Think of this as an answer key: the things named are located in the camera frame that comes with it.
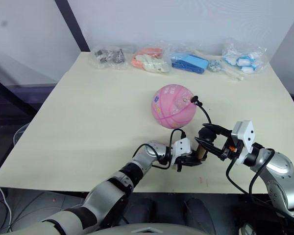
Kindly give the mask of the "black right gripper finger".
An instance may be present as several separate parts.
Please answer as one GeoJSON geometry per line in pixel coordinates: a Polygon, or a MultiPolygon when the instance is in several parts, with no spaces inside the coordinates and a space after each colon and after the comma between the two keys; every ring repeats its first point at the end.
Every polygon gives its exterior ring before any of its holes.
{"type": "Polygon", "coordinates": [[[222,149],[219,149],[213,145],[211,141],[207,141],[200,137],[195,137],[195,140],[201,144],[201,146],[207,151],[212,153],[213,155],[217,156],[220,160],[224,161],[227,156],[224,155],[224,151],[222,149]]]}
{"type": "Polygon", "coordinates": [[[230,137],[231,133],[232,133],[232,130],[228,130],[228,129],[222,127],[222,126],[215,125],[215,124],[212,124],[212,123],[204,123],[203,126],[205,128],[210,129],[216,135],[222,135],[222,136],[225,136],[225,137],[230,137]]]}

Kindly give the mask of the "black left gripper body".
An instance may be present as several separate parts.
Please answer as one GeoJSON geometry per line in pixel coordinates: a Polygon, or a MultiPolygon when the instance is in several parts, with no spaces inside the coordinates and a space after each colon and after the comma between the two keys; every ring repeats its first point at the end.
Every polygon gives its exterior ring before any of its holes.
{"type": "Polygon", "coordinates": [[[176,165],[177,172],[182,171],[183,166],[189,166],[190,161],[198,160],[198,158],[192,158],[190,154],[185,155],[185,156],[179,156],[177,157],[172,163],[176,165]]]}

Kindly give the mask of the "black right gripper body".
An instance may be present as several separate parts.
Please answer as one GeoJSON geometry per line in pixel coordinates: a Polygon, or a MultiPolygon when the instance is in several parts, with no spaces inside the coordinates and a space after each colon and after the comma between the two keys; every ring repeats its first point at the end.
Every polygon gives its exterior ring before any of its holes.
{"type": "Polygon", "coordinates": [[[236,136],[229,134],[221,153],[218,155],[218,158],[221,160],[225,159],[237,159],[243,150],[243,141],[239,140],[236,136]]]}

